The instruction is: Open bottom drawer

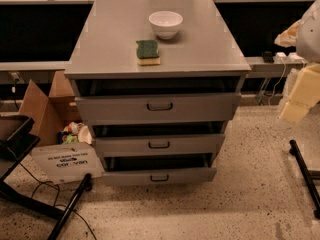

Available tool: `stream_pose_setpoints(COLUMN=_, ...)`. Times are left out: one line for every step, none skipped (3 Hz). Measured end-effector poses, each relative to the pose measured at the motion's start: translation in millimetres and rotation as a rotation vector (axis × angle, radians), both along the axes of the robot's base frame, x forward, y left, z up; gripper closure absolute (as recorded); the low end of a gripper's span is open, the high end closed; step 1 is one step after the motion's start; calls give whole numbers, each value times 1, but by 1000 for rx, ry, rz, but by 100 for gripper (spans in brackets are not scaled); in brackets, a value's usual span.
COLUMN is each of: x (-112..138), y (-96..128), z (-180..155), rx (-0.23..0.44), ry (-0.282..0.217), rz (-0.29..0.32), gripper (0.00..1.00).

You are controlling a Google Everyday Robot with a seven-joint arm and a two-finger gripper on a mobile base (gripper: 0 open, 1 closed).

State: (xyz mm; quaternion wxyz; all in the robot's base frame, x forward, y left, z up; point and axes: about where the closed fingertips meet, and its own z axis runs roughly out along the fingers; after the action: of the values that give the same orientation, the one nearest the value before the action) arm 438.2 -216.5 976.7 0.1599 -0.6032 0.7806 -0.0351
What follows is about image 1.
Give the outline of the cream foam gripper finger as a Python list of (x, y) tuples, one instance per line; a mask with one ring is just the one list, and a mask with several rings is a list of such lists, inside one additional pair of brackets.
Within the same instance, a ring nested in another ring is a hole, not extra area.
[(320, 101), (320, 64), (292, 69), (286, 84), (288, 95), (284, 98), (279, 118), (298, 123)]

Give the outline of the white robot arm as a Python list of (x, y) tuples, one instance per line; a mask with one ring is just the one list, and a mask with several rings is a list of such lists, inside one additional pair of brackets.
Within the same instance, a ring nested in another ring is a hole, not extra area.
[(320, 101), (320, 0), (316, 0), (302, 18), (279, 34), (274, 43), (295, 46), (297, 55), (307, 65), (288, 78), (289, 95), (285, 98), (279, 118), (297, 123)]

